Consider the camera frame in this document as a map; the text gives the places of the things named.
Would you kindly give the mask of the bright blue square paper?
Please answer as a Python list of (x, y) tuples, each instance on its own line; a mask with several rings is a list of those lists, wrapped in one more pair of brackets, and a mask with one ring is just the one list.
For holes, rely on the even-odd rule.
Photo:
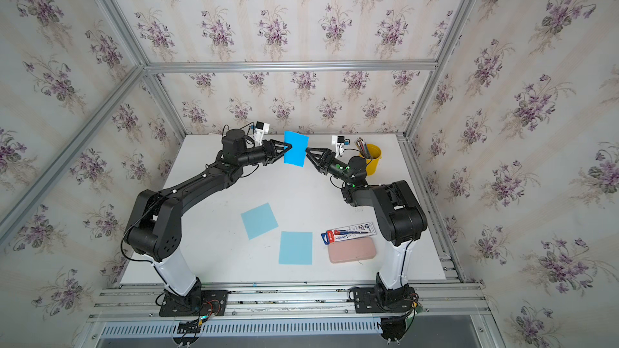
[(308, 148), (309, 137), (296, 132), (286, 131), (285, 143), (292, 146), (292, 148), (285, 153), (285, 163), (303, 168), (306, 159), (306, 148)]

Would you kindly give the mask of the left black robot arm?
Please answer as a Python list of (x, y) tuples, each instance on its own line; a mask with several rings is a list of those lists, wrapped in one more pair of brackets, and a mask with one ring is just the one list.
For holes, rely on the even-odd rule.
[(146, 189), (137, 196), (122, 242), (145, 257), (143, 261), (154, 267), (169, 294), (192, 296), (201, 285), (179, 251), (185, 212), (234, 185), (245, 167), (273, 164), (292, 148), (278, 140), (256, 143), (243, 129), (229, 130), (215, 161), (198, 175), (160, 191)]

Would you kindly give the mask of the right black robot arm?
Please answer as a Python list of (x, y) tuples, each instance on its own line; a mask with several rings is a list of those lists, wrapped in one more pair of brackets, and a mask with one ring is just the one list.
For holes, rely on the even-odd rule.
[(329, 148), (307, 148), (306, 158), (323, 175), (343, 182), (343, 200), (353, 207), (371, 207), (383, 238), (392, 244), (377, 273), (375, 294), (381, 307), (393, 307), (398, 301), (412, 300), (408, 284), (409, 258), (415, 243), (427, 230), (427, 217), (404, 180), (388, 185), (370, 185), (367, 161), (353, 156), (346, 163)]

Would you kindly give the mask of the light blue tilted paper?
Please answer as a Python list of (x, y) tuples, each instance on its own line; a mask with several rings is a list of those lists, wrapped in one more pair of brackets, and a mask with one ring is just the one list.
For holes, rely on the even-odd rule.
[(278, 227), (269, 203), (242, 213), (241, 219), (249, 239), (257, 238)]

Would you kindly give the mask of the light blue front paper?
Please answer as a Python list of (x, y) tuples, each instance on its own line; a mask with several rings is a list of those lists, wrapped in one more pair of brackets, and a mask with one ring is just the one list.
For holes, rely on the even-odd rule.
[(311, 265), (313, 236), (311, 232), (283, 231), (280, 237), (279, 264)]

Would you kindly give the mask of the colored pencils bundle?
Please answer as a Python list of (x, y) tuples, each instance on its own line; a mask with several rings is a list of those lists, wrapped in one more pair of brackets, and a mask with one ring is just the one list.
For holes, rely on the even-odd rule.
[(372, 155), (369, 151), (369, 147), (363, 138), (359, 137), (356, 140), (356, 146), (361, 156), (363, 156), (365, 159), (370, 159), (370, 160), (372, 159)]

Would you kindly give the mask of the yellow pencil cup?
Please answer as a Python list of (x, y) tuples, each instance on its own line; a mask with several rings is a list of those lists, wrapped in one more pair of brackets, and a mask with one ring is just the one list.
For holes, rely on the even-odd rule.
[(374, 144), (366, 144), (366, 172), (368, 176), (372, 176), (376, 173), (377, 167), (382, 156), (381, 149)]

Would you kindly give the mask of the pink eraser case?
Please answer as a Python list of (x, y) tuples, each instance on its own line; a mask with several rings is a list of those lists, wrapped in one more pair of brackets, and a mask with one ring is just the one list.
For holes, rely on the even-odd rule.
[(330, 262), (343, 264), (373, 259), (377, 250), (370, 237), (332, 243), (327, 247)]

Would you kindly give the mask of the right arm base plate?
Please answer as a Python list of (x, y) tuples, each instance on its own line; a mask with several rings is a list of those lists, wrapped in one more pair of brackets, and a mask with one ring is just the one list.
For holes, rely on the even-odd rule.
[(407, 314), (418, 306), (419, 295), (409, 285), (398, 289), (352, 287), (348, 300), (357, 314)]

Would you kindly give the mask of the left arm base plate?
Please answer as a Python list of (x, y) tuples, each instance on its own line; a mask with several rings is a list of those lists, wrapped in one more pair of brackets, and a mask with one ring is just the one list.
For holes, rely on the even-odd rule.
[(180, 297), (164, 291), (156, 298), (160, 317), (198, 317), (224, 315), (229, 291), (202, 290)]

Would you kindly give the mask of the aluminium front rail frame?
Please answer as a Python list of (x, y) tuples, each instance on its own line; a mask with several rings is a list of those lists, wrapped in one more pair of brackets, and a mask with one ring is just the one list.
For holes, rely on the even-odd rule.
[[(106, 289), (95, 298), (94, 308), (87, 316), (79, 333), (77, 347), (95, 347), (103, 340), (101, 332), (108, 322), (185, 322), (184, 327), (199, 328), (212, 320), (243, 319), (299, 319), (377, 317), (387, 342), (396, 345), (406, 338), (417, 338), (427, 331), (423, 324), (454, 343), (462, 337), (447, 323), (454, 317), (464, 322), (465, 337), (472, 338), (481, 347), (504, 347), (489, 303), (479, 285), (459, 283), (422, 282), (413, 289), (419, 295), (418, 306), (407, 314), (357, 314), (348, 300), (348, 290), (367, 285), (210, 285), (206, 290), (229, 291), (227, 306), (222, 316), (160, 317), (156, 298), (163, 293), (159, 285), (128, 285)], [(175, 346), (196, 346), (207, 338), (162, 338)]]

